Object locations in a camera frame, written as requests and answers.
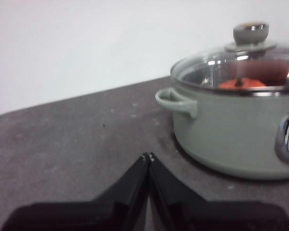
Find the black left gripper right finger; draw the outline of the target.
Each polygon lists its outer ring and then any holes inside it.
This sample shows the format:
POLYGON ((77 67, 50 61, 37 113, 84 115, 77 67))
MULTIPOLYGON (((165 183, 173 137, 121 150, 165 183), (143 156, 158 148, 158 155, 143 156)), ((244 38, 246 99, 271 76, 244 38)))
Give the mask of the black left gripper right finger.
POLYGON ((289 231, 281 207, 261 201, 208 201, 177 179, 153 154, 150 200, 154 225, 164 231, 289 231))

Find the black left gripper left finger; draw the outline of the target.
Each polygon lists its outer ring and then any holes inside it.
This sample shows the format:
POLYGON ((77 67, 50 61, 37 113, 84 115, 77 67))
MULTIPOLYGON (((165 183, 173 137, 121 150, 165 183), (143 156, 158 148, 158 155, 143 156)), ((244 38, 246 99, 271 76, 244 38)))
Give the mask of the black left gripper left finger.
POLYGON ((3 231, 132 231, 148 195, 149 155, 136 162, 90 201, 45 202, 17 208, 3 231))

